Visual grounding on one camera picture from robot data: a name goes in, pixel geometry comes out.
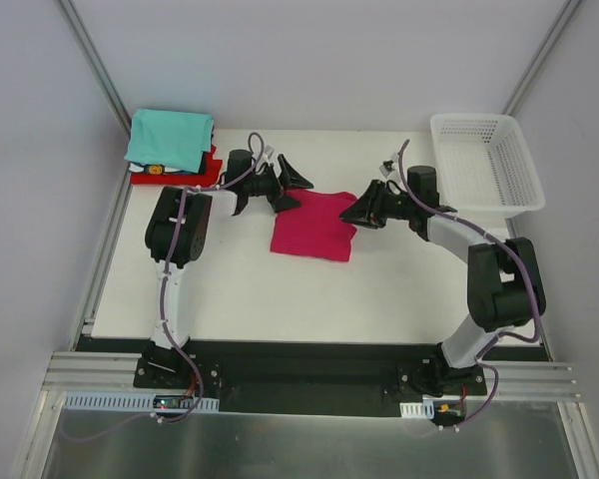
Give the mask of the crimson pink t shirt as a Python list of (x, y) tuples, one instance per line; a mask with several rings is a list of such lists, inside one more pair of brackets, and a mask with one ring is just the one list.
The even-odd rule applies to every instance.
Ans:
[(270, 251), (335, 262), (349, 262), (356, 228), (339, 215), (356, 202), (348, 192), (290, 191), (298, 208), (279, 213)]

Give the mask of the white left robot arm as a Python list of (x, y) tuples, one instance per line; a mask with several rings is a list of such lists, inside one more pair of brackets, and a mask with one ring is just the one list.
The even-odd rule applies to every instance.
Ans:
[(313, 188), (284, 155), (278, 155), (276, 165), (271, 164), (272, 154), (270, 147), (258, 154), (232, 150), (217, 185), (198, 190), (162, 189), (145, 232), (145, 246), (157, 273), (158, 313), (136, 366), (136, 387), (194, 388), (200, 383), (191, 361), (184, 357), (190, 340), (184, 289), (194, 262), (204, 250), (211, 213), (220, 204), (220, 195), (228, 195), (231, 217), (239, 215), (250, 198), (257, 197), (266, 198), (277, 214), (300, 206), (291, 191)]

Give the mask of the teal t shirt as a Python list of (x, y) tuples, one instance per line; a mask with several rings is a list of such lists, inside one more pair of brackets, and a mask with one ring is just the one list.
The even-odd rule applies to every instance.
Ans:
[(213, 129), (209, 114), (138, 109), (125, 159), (141, 166), (198, 173), (204, 154), (211, 151)]

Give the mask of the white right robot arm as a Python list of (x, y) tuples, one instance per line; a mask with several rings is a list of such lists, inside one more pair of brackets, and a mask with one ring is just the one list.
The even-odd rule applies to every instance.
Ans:
[(441, 246), (467, 266), (468, 314), (408, 375), (419, 393), (440, 397), (474, 376), (483, 356), (515, 328), (538, 322), (546, 300), (534, 246), (529, 239), (500, 240), (458, 218), (440, 204), (436, 170), (410, 167), (403, 187), (393, 180), (372, 181), (339, 215), (356, 227), (379, 230), (387, 221), (408, 223), (421, 239)]

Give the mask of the white plastic basket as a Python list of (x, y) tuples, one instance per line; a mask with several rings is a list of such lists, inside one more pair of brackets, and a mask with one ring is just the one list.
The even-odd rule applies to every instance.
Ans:
[(514, 118), (436, 114), (430, 133), (441, 195), (462, 217), (495, 226), (545, 207), (534, 161)]

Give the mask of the red t shirt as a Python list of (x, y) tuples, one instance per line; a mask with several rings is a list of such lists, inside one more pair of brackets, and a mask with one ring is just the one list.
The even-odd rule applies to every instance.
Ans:
[(209, 152), (205, 152), (202, 154), (202, 160), (200, 164), (200, 169), (196, 172), (200, 176), (197, 179), (193, 179), (191, 181), (186, 181), (183, 184), (179, 185), (167, 185), (167, 184), (136, 184), (132, 181), (131, 173), (130, 173), (130, 184), (133, 186), (174, 186), (174, 187), (182, 187), (182, 186), (201, 186), (201, 187), (209, 187), (213, 185), (220, 177), (220, 173), (223, 168), (223, 161), (221, 159), (215, 158), (216, 147), (211, 146), (211, 150)]

